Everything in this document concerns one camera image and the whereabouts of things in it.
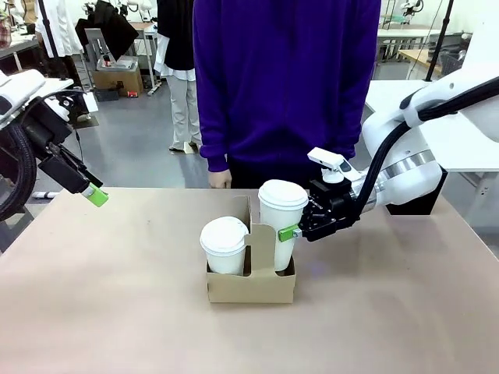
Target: gray floor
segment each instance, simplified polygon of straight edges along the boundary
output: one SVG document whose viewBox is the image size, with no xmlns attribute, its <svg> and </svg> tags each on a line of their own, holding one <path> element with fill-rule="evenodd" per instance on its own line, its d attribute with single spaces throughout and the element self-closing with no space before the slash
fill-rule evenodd
<svg viewBox="0 0 499 374">
<path fill-rule="evenodd" d="M 166 84 L 153 96 L 99 104 L 99 126 L 81 129 L 83 159 L 88 168 L 113 187 L 206 188 L 207 163 L 199 154 L 173 154 L 168 150 L 172 139 L 172 115 Z M 65 145 L 79 155 L 76 138 Z M 352 161 L 357 168 L 368 165 L 370 157 L 361 140 Z M 38 172 L 37 191 L 60 191 L 61 186 Z M 461 215 L 469 208 L 474 188 L 460 175 L 449 175 L 443 194 Z M 499 246 L 497 219 L 499 189 L 490 197 L 490 204 L 480 214 L 479 222 L 471 223 L 480 237 L 495 251 Z M 30 201 L 36 216 L 43 206 Z"/>
<path fill-rule="evenodd" d="M 99 103 L 99 126 L 78 130 L 83 159 L 89 170 L 111 187 L 206 188 L 207 164 L 199 154 L 175 154 L 168 87 L 137 99 Z M 80 149 L 71 136 L 65 145 Z M 37 191 L 61 186 L 39 171 Z"/>
</svg>

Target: green tag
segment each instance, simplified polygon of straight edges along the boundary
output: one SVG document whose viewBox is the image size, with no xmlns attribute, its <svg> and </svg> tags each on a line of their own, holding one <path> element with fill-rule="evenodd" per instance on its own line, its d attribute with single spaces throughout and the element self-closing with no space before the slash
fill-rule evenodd
<svg viewBox="0 0 499 374">
<path fill-rule="evenodd" d="M 102 191 L 99 189 L 97 186 L 93 185 L 90 183 L 90 187 L 94 190 L 90 196 L 87 197 L 87 199 L 90 200 L 91 203 L 93 203 L 97 207 L 103 206 L 108 200 L 109 196 L 106 192 Z"/>
<path fill-rule="evenodd" d="M 293 231 L 298 228 L 297 224 L 293 224 L 289 228 L 283 228 L 282 230 L 279 230 L 278 232 L 278 237 L 280 242 L 287 242 L 290 239 L 293 239 L 295 236 L 293 234 Z"/>
</svg>

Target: purple sweater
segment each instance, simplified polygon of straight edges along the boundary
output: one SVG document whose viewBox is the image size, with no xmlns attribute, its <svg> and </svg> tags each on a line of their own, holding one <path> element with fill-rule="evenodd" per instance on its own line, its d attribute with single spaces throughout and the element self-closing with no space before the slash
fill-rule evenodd
<svg viewBox="0 0 499 374">
<path fill-rule="evenodd" d="M 315 146 L 355 155 L 380 0 L 196 0 L 201 155 L 255 170 L 311 168 Z"/>
</svg>

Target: white paper cup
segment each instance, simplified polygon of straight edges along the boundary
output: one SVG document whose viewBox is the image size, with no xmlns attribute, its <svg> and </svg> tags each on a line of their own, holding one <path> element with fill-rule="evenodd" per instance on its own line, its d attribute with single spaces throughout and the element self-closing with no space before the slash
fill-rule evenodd
<svg viewBox="0 0 499 374">
<path fill-rule="evenodd" d="M 280 242 L 278 231 L 300 222 L 303 208 L 309 202 L 308 194 L 296 183 L 273 179 L 260 187 L 258 197 L 260 199 L 260 222 L 272 226 L 276 232 L 275 270 L 285 270 L 293 253 L 295 239 Z"/>
<path fill-rule="evenodd" d="M 220 274 L 242 275 L 249 231 L 234 217 L 221 217 L 207 224 L 201 231 L 203 247 L 211 271 Z"/>
</svg>

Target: black jacket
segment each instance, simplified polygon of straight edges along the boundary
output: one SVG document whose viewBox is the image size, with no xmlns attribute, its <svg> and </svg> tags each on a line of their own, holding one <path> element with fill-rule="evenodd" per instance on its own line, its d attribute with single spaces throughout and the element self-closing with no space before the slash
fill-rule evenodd
<svg viewBox="0 0 499 374">
<path fill-rule="evenodd" d="M 157 0 L 157 32 L 169 37 L 165 64 L 174 70 L 194 69 L 194 0 Z"/>
<path fill-rule="evenodd" d="M 92 27 L 101 29 L 106 45 L 115 60 L 122 57 L 139 36 L 139 33 L 125 17 L 119 15 L 113 5 L 102 0 L 97 2 L 95 12 L 88 16 L 88 20 L 80 19 L 76 25 L 76 33 L 82 45 L 88 44 L 85 29 Z"/>
</svg>

